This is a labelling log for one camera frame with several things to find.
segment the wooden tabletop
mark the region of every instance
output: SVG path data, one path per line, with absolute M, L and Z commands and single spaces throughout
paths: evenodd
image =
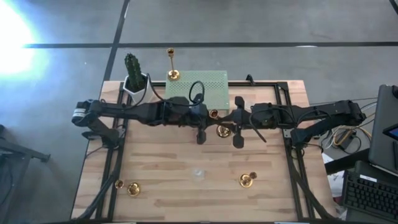
M 304 82 L 287 82 L 292 104 L 308 106 Z M 101 98 L 115 103 L 119 84 L 104 82 Z M 157 89 L 164 94 L 164 88 Z M 231 109 L 234 109 L 235 96 L 244 98 L 247 110 L 259 102 L 276 103 L 271 87 L 230 87 Z M 112 126 L 113 118 L 101 120 Z M 254 131 L 246 130 L 243 131 L 244 148 L 236 149 L 231 137 L 221 139 L 215 134 L 215 127 L 206 130 L 206 143 L 197 145 L 196 129 L 149 127 L 129 121 L 120 174 L 125 186 L 118 190 L 114 221 L 296 221 L 282 131 L 260 132 L 267 143 Z M 91 141 L 87 153 L 100 146 L 101 141 Z M 98 193 L 105 158 L 106 149 L 101 149 L 85 160 L 72 217 L 83 213 Z M 330 214 L 336 215 L 319 148 L 307 147 L 304 161 L 311 191 Z M 203 171 L 204 176 L 195 175 L 198 170 Z M 251 188 L 242 188 L 239 176 L 250 172 L 256 172 L 257 179 Z M 128 196 L 126 190 L 133 181 L 140 184 L 142 191 L 134 198 Z M 110 191 L 104 203 L 104 216 L 109 195 Z M 307 216 L 301 190 L 300 198 Z

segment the black keyboard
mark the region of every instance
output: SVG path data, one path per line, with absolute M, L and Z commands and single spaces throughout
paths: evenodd
M 398 186 L 345 171 L 343 205 L 398 222 Z

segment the concrete floor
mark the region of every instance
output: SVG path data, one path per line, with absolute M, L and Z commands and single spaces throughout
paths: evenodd
M 124 1 L 0 1 L 0 27 L 9 34 L 0 37 L 0 124 L 20 145 L 52 155 L 47 164 L 30 164 L 9 223 L 69 219 L 87 146 L 83 130 L 70 122 L 72 111 L 77 101 L 98 98 L 112 55 L 110 47 L 17 47 L 111 44 Z M 388 0 L 131 0 L 120 43 L 398 41 L 397 24 Z M 152 79 L 164 80 L 163 48 L 118 49 L 110 80 L 126 76 L 127 52 Z M 397 47 L 185 48 L 176 49 L 175 64 L 227 70 L 230 80 L 248 73 L 257 80 L 305 80 L 315 104 L 376 97 L 379 85 L 398 84 L 396 58 Z

